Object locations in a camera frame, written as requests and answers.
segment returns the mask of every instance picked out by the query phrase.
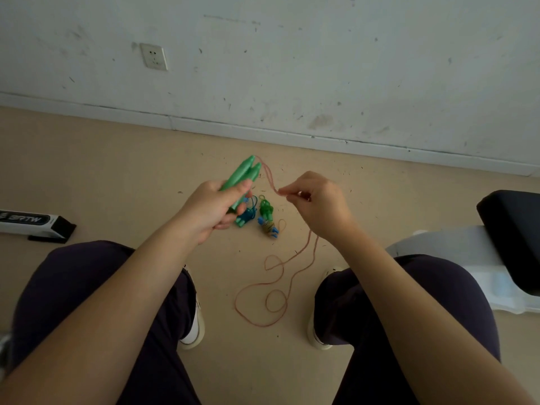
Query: hand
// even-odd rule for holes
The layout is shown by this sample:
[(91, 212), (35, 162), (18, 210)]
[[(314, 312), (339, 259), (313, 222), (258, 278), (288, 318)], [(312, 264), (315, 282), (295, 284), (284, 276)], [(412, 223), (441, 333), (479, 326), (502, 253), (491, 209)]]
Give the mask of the hand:
[(241, 203), (235, 213), (227, 214), (230, 206), (246, 192), (248, 192), (246, 196), (251, 197), (249, 188), (253, 182), (244, 180), (220, 192), (219, 189), (224, 183), (225, 180), (201, 183), (175, 216), (175, 219), (181, 220), (182, 224), (188, 225), (193, 231), (199, 245), (206, 241), (214, 229), (228, 229), (237, 215), (246, 211), (246, 204)]
[(278, 192), (287, 196), (315, 234), (330, 243), (355, 226), (339, 186), (318, 173), (306, 172)]

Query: floor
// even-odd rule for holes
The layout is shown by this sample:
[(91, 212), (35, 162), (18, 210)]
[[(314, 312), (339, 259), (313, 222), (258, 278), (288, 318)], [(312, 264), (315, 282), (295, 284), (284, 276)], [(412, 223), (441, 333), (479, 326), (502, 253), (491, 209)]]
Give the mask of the floor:
[[(251, 154), (270, 165), (277, 186), (306, 170), (341, 184), (358, 222), (382, 245), (418, 229), (479, 224), (475, 205), (497, 189), (540, 192), (540, 179), (406, 163), (307, 149), (215, 138), (185, 132), (0, 108), (0, 204), (8, 210), (60, 214), (78, 225), (70, 243), (107, 239), (137, 247), (178, 210), (196, 186), (227, 178)], [(180, 354), (206, 404), (330, 404), (351, 354), (350, 347), (318, 352), (305, 328), (321, 272), (344, 265), (321, 241), (312, 268), (296, 277), (289, 309), (280, 322), (256, 328), (234, 312), (244, 285), (274, 279), (262, 263), (285, 259), (305, 244), (307, 227), (287, 202), (271, 193), (263, 176), (255, 194), (266, 194), (274, 217), (287, 221), (276, 241), (256, 223), (215, 233), (188, 263), (206, 320), (206, 336)], [(0, 332), (32, 271), (57, 245), (0, 235)], [(279, 286), (310, 259), (287, 266)], [(269, 290), (255, 289), (240, 305), (256, 321)], [(540, 401), (540, 315), (496, 313), (503, 362)]]

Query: white sneaker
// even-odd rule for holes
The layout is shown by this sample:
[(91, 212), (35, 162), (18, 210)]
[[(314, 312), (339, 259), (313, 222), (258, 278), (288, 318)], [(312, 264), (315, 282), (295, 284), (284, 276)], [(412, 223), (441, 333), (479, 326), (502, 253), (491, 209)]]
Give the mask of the white sneaker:
[[(188, 269), (187, 265), (184, 265), (184, 268), (189, 273), (190, 270)], [(204, 332), (205, 326), (203, 314), (201, 312), (201, 305), (199, 303), (199, 298), (195, 296), (195, 318), (193, 319), (190, 332), (180, 340), (178, 347), (185, 350), (197, 347), (203, 340)]]
[[(321, 278), (321, 283), (324, 281), (324, 279), (326, 279), (330, 274), (332, 273), (335, 273), (335, 272), (341, 272), (343, 271), (344, 269), (341, 268), (341, 267), (338, 267), (338, 266), (334, 266), (330, 269), (328, 269), (327, 271), (325, 271), (324, 273), (322, 273), (322, 278)], [(314, 318), (314, 315), (315, 315), (315, 309), (313, 309), (313, 311), (311, 312), (311, 316), (309, 317), (309, 322), (307, 323), (307, 339), (309, 341), (309, 343), (316, 349), (320, 349), (320, 350), (325, 350), (325, 349), (330, 349), (333, 347), (333, 345), (330, 345), (330, 344), (324, 344), (323, 342), (321, 342), (321, 340), (319, 340), (319, 337), (317, 337), (317, 334), (315, 333), (315, 326), (314, 326), (314, 323), (313, 323), (313, 318)]]

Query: leg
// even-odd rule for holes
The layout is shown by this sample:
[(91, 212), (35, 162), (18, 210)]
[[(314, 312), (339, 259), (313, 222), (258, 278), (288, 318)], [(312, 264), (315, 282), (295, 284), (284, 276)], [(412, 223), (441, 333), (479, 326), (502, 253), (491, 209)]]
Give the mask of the leg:
[[(426, 255), (403, 256), (396, 261), (500, 361), (493, 313), (469, 272)], [(359, 399), (386, 403), (396, 397), (415, 403), (373, 306), (351, 270), (334, 273), (321, 283), (315, 295), (314, 325), (322, 342), (355, 347), (335, 405)]]
[[(133, 251), (108, 241), (52, 251), (17, 303), (10, 369), (111, 277)], [(195, 287), (182, 270), (150, 327), (118, 403), (200, 403), (176, 352), (178, 340), (191, 329), (194, 313)]]

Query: outlet cover plate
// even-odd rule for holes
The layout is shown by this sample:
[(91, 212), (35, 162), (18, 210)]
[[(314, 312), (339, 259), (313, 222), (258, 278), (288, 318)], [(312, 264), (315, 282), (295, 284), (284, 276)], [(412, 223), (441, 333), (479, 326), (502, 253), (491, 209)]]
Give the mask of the outlet cover plate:
[(168, 71), (163, 47), (160, 47), (159, 45), (141, 43), (140, 50), (143, 53), (144, 63), (148, 68)]

